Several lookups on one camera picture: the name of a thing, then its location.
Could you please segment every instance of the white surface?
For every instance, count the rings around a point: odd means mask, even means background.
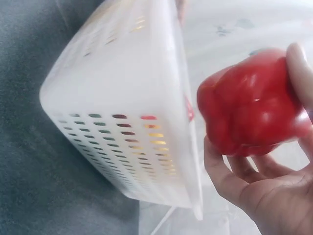
[[[202,219],[195,124],[173,0],[109,0],[52,68],[43,109],[126,196]]]
[[[301,41],[313,61],[313,2],[311,0],[188,0],[184,42],[193,103],[199,84],[212,73],[246,58],[263,47],[286,49]],[[204,122],[195,109],[198,150],[203,153]],[[275,159],[301,169],[308,159],[296,142],[280,146]],[[254,222],[222,199],[202,168],[204,219],[176,209],[157,235],[259,235]],[[139,235],[148,235],[168,207],[141,203]]]

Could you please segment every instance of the bell pepper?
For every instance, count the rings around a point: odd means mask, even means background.
[[[257,156],[308,134],[310,118],[288,75],[286,52],[266,49],[208,77],[198,107],[212,145],[228,156]]]

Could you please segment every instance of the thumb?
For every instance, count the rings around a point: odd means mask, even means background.
[[[293,43],[287,49],[286,59],[292,86],[310,115],[313,111],[313,70],[305,51],[301,45]]]

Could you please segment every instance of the fingernail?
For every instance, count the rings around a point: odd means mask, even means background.
[[[299,43],[292,43],[288,50],[290,52],[290,56],[293,57],[293,59],[298,60],[302,63],[307,62],[307,55],[305,53],[304,48]]]

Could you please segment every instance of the plastic basket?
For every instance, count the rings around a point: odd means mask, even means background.
[[[202,192],[174,0],[107,0],[64,49],[43,109],[126,196],[193,208]]]

